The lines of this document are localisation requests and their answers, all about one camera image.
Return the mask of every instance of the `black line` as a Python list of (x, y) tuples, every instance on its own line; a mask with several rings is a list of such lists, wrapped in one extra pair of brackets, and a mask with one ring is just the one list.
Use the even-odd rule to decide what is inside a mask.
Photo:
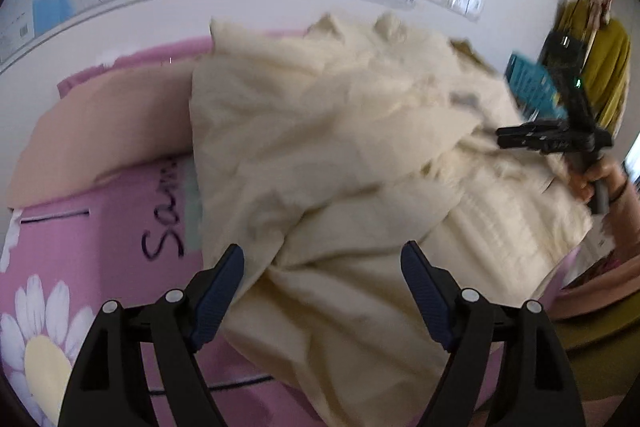
[[(241, 389), (242, 387), (251, 387), (252, 385), (258, 385), (259, 383), (265, 383), (274, 380), (270, 375), (264, 377), (254, 378), (252, 380), (244, 380), (240, 382), (223, 383), (221, 385), (210, 385), (207, 387), (212, 393), (218, 393), (219, 391), (231, 391), (232, 389)], [(166, 396), (164, 389), (154, 389), (149, 391), (151, 396)]]
[(20, 220), (21, 225), (28, 225), (30, 223), (42, 223), (44, 221), (53, 221), (54, 219), (66, 219), (67, 217), (76, 216), (89, 216), (89, 209), (78, 210), (76, 212), (64, 212), (60, 214), (51, 214), (50, 216), (42, 217), (24, 217)]

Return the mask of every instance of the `blue gripper pad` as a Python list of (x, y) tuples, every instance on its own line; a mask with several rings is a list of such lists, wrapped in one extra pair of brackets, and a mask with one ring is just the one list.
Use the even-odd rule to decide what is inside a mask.
[(431, 338), (442, 344), (446, 351), (451, 352), (454, 346), (454, 335), (449, 324), (449, 307), (427, 272), (425, 262), (424, 254), (412, 248), (411, 244), (402, 247), (400, 254), (402, 275), (414, 296), (422, 320)]
[(215, 269), (217, 276), (195, 305), (195, 325), (191, 342), (196, 351), (210, 343), (220, 327), (226, 310), (236, 294), (244, 275), (244, 252), (235, 246), (222, 256)]

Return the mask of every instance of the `mustard yellow garment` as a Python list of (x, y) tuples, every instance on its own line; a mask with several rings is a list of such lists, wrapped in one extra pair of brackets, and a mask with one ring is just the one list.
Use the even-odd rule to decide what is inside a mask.
[[(575, 13), (575, 2), (569, 3), (558, 28), (568, 29), (571, 35), (587, 41), (591, 29), (587, 28), (588, 3), (580, 1)], [(631, 42), (624, 26), (612, 19), (596, 33), (589, 58), (582, 71), (582, 80), (598, 123), (611, 134), (620, 127), (625, 108), (628, 85), (628, 65)]]

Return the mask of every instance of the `person's arm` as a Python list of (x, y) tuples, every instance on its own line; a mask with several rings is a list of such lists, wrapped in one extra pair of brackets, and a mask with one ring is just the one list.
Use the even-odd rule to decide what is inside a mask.
[(640, 198), (622, 166), (611, 156), (605, 156), (585, 174), (571, 172), (569, 186), (575, 197), (586, 203), (593, 197), (591, 182), (596, 180), (603, 180), (609, 191), (605, 226), (616, 245), (612, 257), (626, 263), (640, 254)]

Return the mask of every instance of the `black wristband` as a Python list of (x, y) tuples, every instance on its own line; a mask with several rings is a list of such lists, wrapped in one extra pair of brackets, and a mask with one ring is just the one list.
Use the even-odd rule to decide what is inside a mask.
[(626, 178), (626, 182), (624, 185), (622, 185), (622, 188), (620, 188), (620, 191), (618, 192), (618, 194), (616, 194), (615, 196), (613, 196), (612, 198), (609, 199), (609, 204), (613, 204), (616, 203), (626, 192), (626, 188), (628, 187), (629, 184), (629, 178)]

